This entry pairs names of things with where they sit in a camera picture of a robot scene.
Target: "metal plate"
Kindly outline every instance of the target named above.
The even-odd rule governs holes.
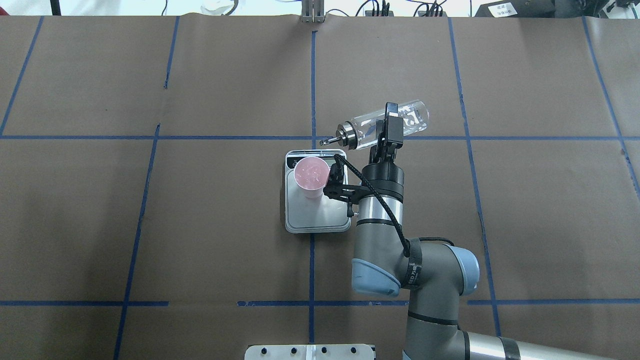
[[[254,345],[246,349],[244,360],[375,360],[374,349],[365,344]]]

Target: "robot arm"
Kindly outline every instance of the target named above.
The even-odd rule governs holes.
[[[404,172],[394,164],[403,144],[397,104],[387,103],[385,120],[376,126],[376,132],[378,141],[362,173],[336,155],[324,194],[347,202],[349,216],[353,216],[351,205],[358,204],[353,289],[388,297],[397,296],[400,288],[411,290],[403,360],[605,359],[462,331],[458,304],[461,295],[477,287],[477,259],[467,249],[404,238]],[[343,185],[342,164],[366,186]]]

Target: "metal bottle nozzle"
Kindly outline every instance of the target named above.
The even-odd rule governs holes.
[[[335,138],[320,140],[320,146],[329,145],[330,143],[338,142],[340,140],[342,140],[342,138],[339,136],[336,136]]]
[[[345,121],[338,125],[338,130],[335,131],[335,137],[331,139],[320,140],[320,146],[329,145],[330,143],[337,142],[340,146],[348,146],[349,150],[353,150],[358,147],[358,137],[356,131],[350,122]]]

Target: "clear plastic bottle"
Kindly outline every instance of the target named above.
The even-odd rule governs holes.
[[[404,135],[411,135],[425,130],[429,121],[429,110],[420,100],[413,100],[398,105],[398,116],[404,119]],[[322,140],[320,145],[339,142],[349,149],[364,149],[376,144],[376,126],[379,120],[385,119],[385,110],[380,109],[351,119],[338,126],[335,138]]]

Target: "metal clamp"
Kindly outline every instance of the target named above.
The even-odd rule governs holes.
[[[301,0],[302,22],[324,22],[324,0]]]

